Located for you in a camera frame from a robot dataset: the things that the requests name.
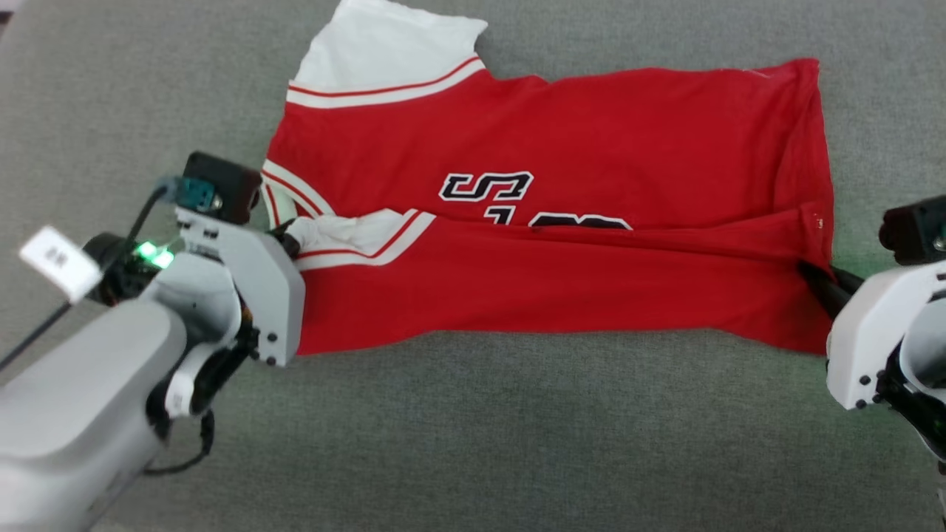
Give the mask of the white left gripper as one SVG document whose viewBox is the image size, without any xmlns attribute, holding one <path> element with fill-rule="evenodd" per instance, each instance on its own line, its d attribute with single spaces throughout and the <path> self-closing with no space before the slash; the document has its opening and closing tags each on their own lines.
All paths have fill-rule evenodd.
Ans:
<svg viewBox="0 0 946 532">
<path fill-rule="evenodd" d="M 295 357 L 302 331 L 305 285 L 293 260 L 301 245 L 278 225 L 269 233 L 174 209 L 185 250 L 173 259 L 173 286 L 198 297 L 203 322 L 215 343 L 239 329 L 240 305 L 260 333 L 260 358 L 285 367 Z"/>
</svg>

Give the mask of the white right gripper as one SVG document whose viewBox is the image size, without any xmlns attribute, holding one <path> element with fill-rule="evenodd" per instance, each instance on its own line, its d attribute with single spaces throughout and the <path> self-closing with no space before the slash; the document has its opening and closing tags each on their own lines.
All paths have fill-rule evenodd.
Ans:
<svg viewBox="0 0 946 532">
<path fill-rule="evenodd" d="M 901 267 L 864 280 L 848 270 L 798 262 L 797 270 L 815 300 L 834 321 L 828 334 L 827 387 L 845 409 L 868 402 L 875 378 L 899 351 L 895 368 L 908 389 L 945 400 L 944 262 Z"/>
</svg>

